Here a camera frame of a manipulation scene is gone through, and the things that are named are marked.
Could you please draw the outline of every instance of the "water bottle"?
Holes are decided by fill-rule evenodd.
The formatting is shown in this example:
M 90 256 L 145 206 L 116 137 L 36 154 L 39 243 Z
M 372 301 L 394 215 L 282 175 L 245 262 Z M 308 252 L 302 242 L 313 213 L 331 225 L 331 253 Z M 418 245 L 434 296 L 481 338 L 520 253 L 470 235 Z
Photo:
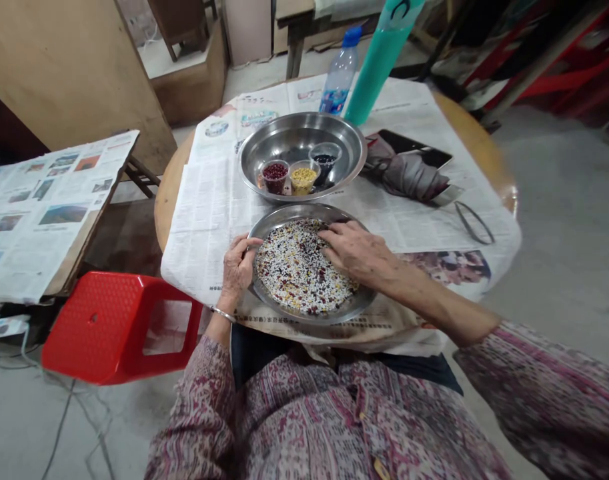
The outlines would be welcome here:
M 358 49 L 356 45 L 360 42 L 362 27 L 357 26 L 348 29 L 344 34 L 342 49 L 331 62 L 329 75 L 326 77 L 324 93 L 320 102 L 320 111 L 339 115 L 349 95 L 353 77 L 358 71 Z
M 344 115 L 348 121 L 366 122 L 423 6 L 424 0 L 387 0 L 384 4 Z

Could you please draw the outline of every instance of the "sleeve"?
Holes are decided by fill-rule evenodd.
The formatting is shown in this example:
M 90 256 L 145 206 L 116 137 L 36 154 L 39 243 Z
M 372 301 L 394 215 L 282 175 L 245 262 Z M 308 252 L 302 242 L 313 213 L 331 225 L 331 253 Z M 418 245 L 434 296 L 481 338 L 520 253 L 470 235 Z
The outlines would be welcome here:
M 549 478 L 609 478 L 609 367 L 511 322 L 454 359 Z
M 176 391 L 169 425 L 151 442 L 144 478 L 224 478 L 220 463 L 233 445 L 225 420 L 234 396 L 229 352 L 202 337 Z

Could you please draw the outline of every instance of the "round wooden table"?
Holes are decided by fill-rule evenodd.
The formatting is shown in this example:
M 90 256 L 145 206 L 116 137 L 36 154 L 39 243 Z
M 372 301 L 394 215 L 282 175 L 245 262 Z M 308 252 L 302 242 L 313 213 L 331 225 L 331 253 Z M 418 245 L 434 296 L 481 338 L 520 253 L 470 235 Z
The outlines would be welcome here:
M 486 130 L 457 103 L 439 93 L 434 93 L 434 97 L 442 113 L 502 199 L 504 206 L 515 215 L 518 208 L 518 189 L 513 175 L 509 173 L 502 160 L 500 150 L 495 146 Z M 189 161 L 194 136 L 195 131 L 179 146 L 167 165 L 161 185 L 157 190 L 155 232 L 162 251 L 166 248 L 166 242 L 169 239 L 179 183 L 182 180 L 182 170 Z

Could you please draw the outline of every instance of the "small plastic cup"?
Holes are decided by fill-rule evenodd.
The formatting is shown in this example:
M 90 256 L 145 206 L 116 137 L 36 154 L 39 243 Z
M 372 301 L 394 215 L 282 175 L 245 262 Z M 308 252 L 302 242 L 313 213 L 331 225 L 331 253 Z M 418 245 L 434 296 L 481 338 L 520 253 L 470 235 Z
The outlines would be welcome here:
M 310 178 L 302 178 L 302 175 L 293 175 L 298 170 L 311 170 L 315 173 L 315 176 L 311 175 Z M 320 176 L 320 164 L 312 160 L 300 160 L 291 165 L 289 170 L 289 177 L 291 179 L 291 195 L 308 195 L 313 189 L 313 184 Z
M 264 175 L 264 172 L 271 165 L 282 165 L 284 167 L 284 175 L 278 178 L 267 178 L 266 175 Z M 266 189 L 269 193 L 273 193 L 274 195 L 283 195 L 284 182 L 286 181 L 286 177 L 288 174 L 289 164 L 286 163 L 284 160 L 271 160 L 262 165 L 262 179 L 264 180 L 264 186 L 266 186 Z
M 316 185 L 323 185 L 333 170 L 333 166 L 342 158 L 342 148 L 333 142 L 323 142 L 314 145 L 309 150 L 309 159 L 320 166 L 320 176 Z

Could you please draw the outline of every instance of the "wooden table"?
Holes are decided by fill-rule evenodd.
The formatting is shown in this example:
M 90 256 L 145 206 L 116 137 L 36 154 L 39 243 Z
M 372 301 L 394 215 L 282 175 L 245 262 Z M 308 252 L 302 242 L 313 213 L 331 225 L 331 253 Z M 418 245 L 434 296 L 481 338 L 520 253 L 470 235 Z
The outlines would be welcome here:
M 318 19 L 314 0 L 277 0 L 275 21 L 277 27 L 288 29 L 289 57 L 286 64 L 286 79 L 297 78 L 299 65 L 304 53 L 304 39 L 316 33 L 326 32 L 338 27 L 353 25 L 380 16 L 380 12 L 339 22 L 332 22 L 331 15 Z
M 486 130 L 457 103 L 434 93 L 442 113 L 454 128 L 462 143 L 474 158 L 491 186 L 502 199 L 504 206 L 516 214 L 518 190 L 513 175 L 507 170 L 500 150 L 491 140 Z M 164 251 L 169 239 L 171 220 L 182 179 L 182 170 L 189 161 L 195 131 L 177 149 L 164 171 L 161 185 L 155 198 L 155 232 L 160 248 Z
M 82 224 L 80 227 L 80 230 L 75 240 L 73 240 L 73 244 L 69 248 L 66 257 L 53 276 L 49 286 L 46 288 L 44 297 L 68 297 L 70 295 L 71 290 L 75 286 L 75 282 L 79 276 L 78 274 L 83 266 L 84 256 L 97 232 L 99 220 L 111 203 L 111 198 L 113 198 L 113 194 L 115 193 L 123 174 L 126 174 L 133 181 L 133 183 L 136 184 L 140 190 L 142 190 L 144 195 L 149 198 L 155 196 L 149 189 L 149 186 L 159 186 L 160 180 L 153 174 L 153 172 L 143 165 L 142 162 L 138 161 L 132 155 L 133 148 L 131 149 L 131 153 L 124 161 L 124 165 L 122 165 L 122 168 L 117 173 L 117 181 L 115 181 L 113 186 L 111 186 L 111 189 L 107 194 L 107 199 L 104 202 L 104 205 L 102 205 L 102 208 L 100 208 L 100 210 L 89 212 L 84 224 Z

